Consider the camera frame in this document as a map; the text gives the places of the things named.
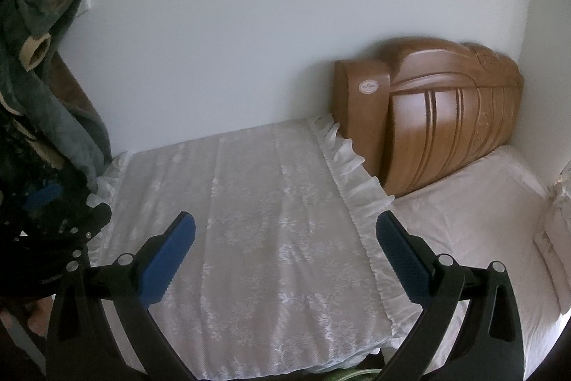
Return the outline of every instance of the white ruffle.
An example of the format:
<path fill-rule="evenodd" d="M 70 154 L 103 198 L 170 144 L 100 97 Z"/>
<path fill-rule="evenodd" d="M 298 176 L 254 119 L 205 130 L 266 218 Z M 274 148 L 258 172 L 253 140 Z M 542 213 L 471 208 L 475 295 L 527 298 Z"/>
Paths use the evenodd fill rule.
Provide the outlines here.
<path fill-rule="evenodd" d="M 129 161 L 132 152 L 124 152 L 113 159 L 105 173 L 97 177 L 97 193 L 89 194 L 87 197 L 87 205 L 89 207 L 96 207 L 99 204 L 107 204 L 113 211 L 113 204 L 115 202 L 115 195 L 121 186 L 121 179 Z M 104 226 L 98 235 L 95 235 L 91 241 L 87 243 L 89 250 L 88 257 L 92 267 L 98 266 L 99 252 L 101 244 L 106 232 L 112 229 L 113 220 Z"/>
<path fill-rule="evenodd" d="M 339 123 L 335 123 L 332 116 L 313 117 L 307 121 L 319 141 L 369 258 L 386 316 L 392 323 L 393 337 L 404 337 L 406 327 L 410 325 L 406 324 L 402 310 L 410 306 L 410 301 L 376 237 L 377 217 L 388 210 L 395 197 L 388 196 L 378 178 L 367 173 L 363 167 L 365 159 L 353 151 L 351 139 L 338 134 Z"/>

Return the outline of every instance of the wall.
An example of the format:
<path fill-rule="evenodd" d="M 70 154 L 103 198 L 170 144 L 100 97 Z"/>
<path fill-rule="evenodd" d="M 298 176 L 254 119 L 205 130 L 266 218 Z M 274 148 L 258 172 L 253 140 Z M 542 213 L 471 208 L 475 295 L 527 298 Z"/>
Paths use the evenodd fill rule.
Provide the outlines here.
<path fill-rule="evenodd" d="M 548 185 L 571 160 L 571 0 L 530 0 L 512 143 Z"/>
<path fill-rule="evenodd" d="M 113 151 L 324 112 L 332 61 L 398 35 L 517 59 L 528 0 L 95 0 L 61 47 Z"/>

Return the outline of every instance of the mattress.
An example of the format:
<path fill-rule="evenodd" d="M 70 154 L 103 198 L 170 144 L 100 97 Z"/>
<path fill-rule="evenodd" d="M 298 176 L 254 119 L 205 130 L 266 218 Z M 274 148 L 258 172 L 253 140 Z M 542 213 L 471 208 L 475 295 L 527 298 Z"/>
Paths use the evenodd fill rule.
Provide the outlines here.
<path fill-rule="evenodd" d="M 520 313 L 526 377 L 542 362 L 569 319 L 560 315 L 549 272 L 533 242 L 547 197 L 546 188 L 518 152 L 502 146 L 395 200 L 391 207 L 408 232 L 423 237 L 436 254 L 451 254 L 472 267 L 486 268 L 493 260 L 506 265 Z M 400 330 L 409 331 L 420 307 L 402 300 L 384 304 Z M 459 303 L 431 369 L 445 362 L 466 306 Z"/>
<path fill-rule="evenodd" d="M 89 244 L 93 264 L 136 252 L 181 211 L 195 217 L 195 243 L 150 313 L 199 379 L 354 365 L 389 345 L 376 284 L 389 267 L 375 275 L 364 242 L 392 197 L 338 127 L 326 117 L 211 136 L 133 155 L 116 189 L 99 180 L 113 216 Z"/>

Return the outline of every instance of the oval sticker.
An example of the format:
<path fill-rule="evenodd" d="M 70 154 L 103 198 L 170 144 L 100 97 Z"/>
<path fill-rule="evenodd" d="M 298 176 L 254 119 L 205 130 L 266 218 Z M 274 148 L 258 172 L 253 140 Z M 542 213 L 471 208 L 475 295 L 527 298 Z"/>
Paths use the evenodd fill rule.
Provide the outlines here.
<path fill-rule="evenodd" d="M 373 94 L 379 89 L 379 83 L 375 80 L 365 80 L 359 85 L 359 92 L 362 94 Z"/>

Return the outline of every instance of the headboard panel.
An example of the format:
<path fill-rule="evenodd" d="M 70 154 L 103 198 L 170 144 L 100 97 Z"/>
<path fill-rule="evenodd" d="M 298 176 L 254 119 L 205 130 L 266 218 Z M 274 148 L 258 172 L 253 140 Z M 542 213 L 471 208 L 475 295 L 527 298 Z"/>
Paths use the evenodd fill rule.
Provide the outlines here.
<path fill-rule="evenodd" d="M 378 61 L 336 64 L 333 117 L 367 171 L 400 196 L 505 144 L 522 87 L 516 63 L 483 46 L 398 39 Z"/>

